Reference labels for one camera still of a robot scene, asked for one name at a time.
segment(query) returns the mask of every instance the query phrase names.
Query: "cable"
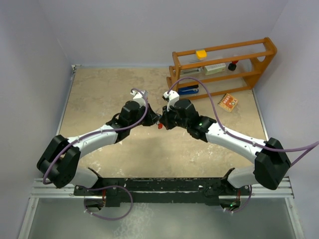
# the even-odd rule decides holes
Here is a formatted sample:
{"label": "cable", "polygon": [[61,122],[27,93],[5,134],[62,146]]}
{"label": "cable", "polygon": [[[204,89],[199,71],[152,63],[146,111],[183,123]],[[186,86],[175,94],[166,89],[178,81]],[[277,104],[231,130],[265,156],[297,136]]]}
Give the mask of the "cable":
{"label": "cable", "polygon": [[135,122],[134,124],[130,125],[130,126],[127,126],[127,127],[124,127],[124,128],[113,128],[113,129],[104,129],[102,131],[100,130],[97,130],[97,131],[94,131],[94,132],[90,132],[90,133],[87,133],[83,136],[81,136],[79,139],[77,140],[74,140],[72,141],[71,143],[69,143],[64,149],[61,150],[60,153],[58,153],[58,155],[53,159],[52,163],[50,164],[50,166],[48,167],[48,169],[46,170],[44,176],[43,176],[43,180],[42,180],[42,183],[47,185],[47,184],[51,184],[52,182],[47,182],[46,179],[48,178],[48,175],[49,173],[51,172],[54,164],[56,163],[56,161],[72,146],[74,145],[75,143],[87,138],[87,137],[90,137],[90,136],[93,136],[93,135],[96,135],[96,134],[100,134],[100,133],[105,133],[105,132],[117,132],[117,131],[123,131],[123,130],[128,130],[128,129],[131,129],[131,128],[134,128],[135,126],[137,126],[140,122],[142,122],[142,120],[145,118],[147,112],[148,112],[148,100],[147,98],[145,97],[145,95],[143,94],[143,92],[139,89],[136,89],[136,88],[132,88],[131,91],[137,91],[139,92],[143,99],[145,100],[145,111],[144,111],[144,114],[142,115],[142,117],[137,121]]}
{"label": "cable", "polygon": [[114,188],[114,187],[123,189],[125,192],[127,192],[129,197],[130,197],[130,200],[131,200],[130,208],[123,216],[120,216],[118,218],[108,218],[108,217],[103,217],[103,216],[100,216],[98,214],[92,213],[91,211],[89,211],[88,207],[85,205],[85,200],[83,202],[84,209],[85,209],[84,212],[88,212],[89,214],[91,214],[91,215],[93,215],[93,216],[95,216],[97,218],[100,218],[100,219],[103,219],[103,220],[107,220],[107,221],[116,221],[116,220],[120,220],[120,219],[126,217],[131,212],[131,210],[133,208],[133,197],[132,197],[131,193],[129,192],[129,190],[127,190],[125,187],[122,187],[122,186],[119,186],[119,185],[113,185],[113,186],[107,186],[107,187],[103,187],[103,188],[94,188],[94,189],[86,188],[86,187],[83,187],[83,188],[85,188],[85,189],[87,189],[89,191],[100,191],[100,190],[104,190],[104,189],[108,189],[108,188]]}
{"label": "cable", "polygon": [[215,114],[215,117],[216,117],[216,120],[217,120],[219,126],[222,128],[222,130],[223,130],[226,134],[228,134],[229,136],[231,136],[231,137],[233,137],[233,138],[235,138],[235,139],[241,140],[241,141],[246,142],[246,143],[249,143],[249,144],[251,144],[251,145],[253,145],[253,146],[258,146],[258,147],[260,147],[260,148],[263,148],[263,149],[266,149],[266,150],[269,150],[269,151],[272,151],[272,152],[284,152],[284,153],[286,153],[286,152],[298,152],[298,151],[304,151],[304,150],[306,150],[303,154],[301,154],[301,155],[292,163],[292,166],[295,165],[300,159],[302,159],[302,158],[303,158],[307,153],[309,153],[313,148],[315,148],[316,146],[319,145],[319,141],[317,141],[317,142],[315,142],[315,143],[313,143],[313,144],[310,144],[310,145],[304,146],[304,147],[300,147],[300,148],[276,149],[276,148],[269,148],[269,147],[266,147],[266,146],[264,146],[264,145],[258,144],[258,143],[256,143],[256,142],[253,142],[253,141],[247,140],[247,139],[245,139],[245,138],[236,136],[236,135],[230,133],[229,131],[227,131],[227,130],[225,129],[225,127],[223,126],[223,124],[221,123],[221,121],[220,121],[220,119],[219,119],[219,117],[218,117],[218,115],[217,115],[217,111],[216,111],[216,108],[215,108],[215,104],[214,104],[214,102],[213,102],[213,98],[212,98],[212,96],[210,95],[210,92],[209,92],[208,88],[207,88],[207,87],[205,86],[205,84],[202,83],[200,80],[198,80],[198,79],[196,79],[196,78],[194,78],[194,77],[184,77],[184,78],[180,78],[179,80],[177,80],[177,81],[170,87],[170,89],[168,90],[167,93],[169,93],[169,92],[173,89],[173,87],[174,87],[176,84],[178,84],[180,81],[185,80],[185,79],[191,79],[191,80],[197,81],[198,83],[200,83],[200,84],[203,86],[203,88],[206,90],[206,92],[207,92],[207,94],[208,94],[208,97],[209,97],[209,99],[210,99],[211,105],[213,106],[213,111],[214,111],[214,114]]}

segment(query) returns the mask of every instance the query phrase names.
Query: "yellow block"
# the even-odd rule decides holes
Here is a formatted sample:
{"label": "yellow block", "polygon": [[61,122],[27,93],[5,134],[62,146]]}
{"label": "yellow block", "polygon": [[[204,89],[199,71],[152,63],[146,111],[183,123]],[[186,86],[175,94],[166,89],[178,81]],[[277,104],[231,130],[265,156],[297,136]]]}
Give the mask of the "yellow block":
{"label": "yellow block", "polygon": [[199,60],[203,60],[207,56],[207,53],[205,50],[198,50],[196,51],[196,56]]}

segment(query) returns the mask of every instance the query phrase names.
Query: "book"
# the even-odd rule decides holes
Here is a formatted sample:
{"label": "book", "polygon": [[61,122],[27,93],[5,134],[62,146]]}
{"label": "book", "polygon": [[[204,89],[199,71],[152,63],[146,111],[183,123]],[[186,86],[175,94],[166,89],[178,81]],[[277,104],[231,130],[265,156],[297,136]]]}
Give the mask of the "book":
{"label": "book", "polygon": [[230,94],[225,94],[218,105],[228,112],[232,112],[237,105],[238,100]]}

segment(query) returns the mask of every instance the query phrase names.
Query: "white wall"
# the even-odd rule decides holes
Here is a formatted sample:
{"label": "white wall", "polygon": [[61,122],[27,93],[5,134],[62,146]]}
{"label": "white wall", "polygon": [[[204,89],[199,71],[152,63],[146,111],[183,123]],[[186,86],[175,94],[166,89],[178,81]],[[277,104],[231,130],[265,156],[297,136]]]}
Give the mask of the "white wall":
{"label": "white wall", "polygon": [[288,0],[39,0],[72,64],[168,65],[268,36]]}
{"label": "white wall", "polygon": [[[266,128],[286,148],[319,140],[319,1],[290,0],[270,38],[277,56],[256,86]],[[290,177],[309,239],[319,234],[319,148],[294,168]],[[289,154],[295,159],[298,153]]]}
{"label": "white wall", "polygon": [[0,2],[0,238],[16,238],[71,66],[37,0]]}

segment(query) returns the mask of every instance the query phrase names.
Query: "floor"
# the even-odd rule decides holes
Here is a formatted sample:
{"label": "floor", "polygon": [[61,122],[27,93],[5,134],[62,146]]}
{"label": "floor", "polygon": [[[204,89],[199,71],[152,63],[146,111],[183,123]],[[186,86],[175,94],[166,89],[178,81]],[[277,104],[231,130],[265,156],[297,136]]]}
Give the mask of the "floor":
{"label": "floor", "polygon": [[[132,99],[132,87],[147,90],[151,107],[161,113],[168,75],[168,68],[78,69],[60,133],[65,137],[77,136],[99,128]],[[220,84],[210,87],[220,90]],[[265,139],[252,92],[232,95],[239,102],[233,112],[217,107],[222,123],[240,133]],[[217,104],[221,98],[214,97],[214,102]],[[201,115],[215,118],[208,98],[193,103]],[[103,177],[221,177],[229,168],[248,165],[250,162],[242,156],[195,140],[182,128],[165,130],[156,125],[139,126],[123,141],[88,154],[79,163]]]}

